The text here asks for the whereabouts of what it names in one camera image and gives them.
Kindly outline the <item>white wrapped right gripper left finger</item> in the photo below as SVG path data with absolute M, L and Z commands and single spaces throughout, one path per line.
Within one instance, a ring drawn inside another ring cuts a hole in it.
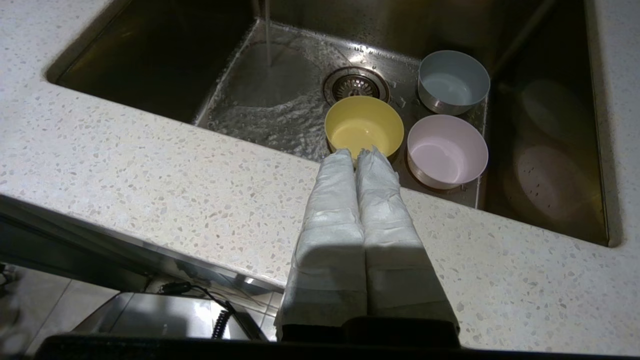
M 308 198 L 276 325 L 340 327 L 368 312 L 364 230 L 354 162 L 326 157 Z

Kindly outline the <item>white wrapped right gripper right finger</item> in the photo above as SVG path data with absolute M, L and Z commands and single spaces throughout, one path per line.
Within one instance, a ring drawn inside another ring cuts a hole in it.
M 377 148 L 359 153 L 356 188 L 370 314 L 457 321 L 402 199 L 399 176 Z

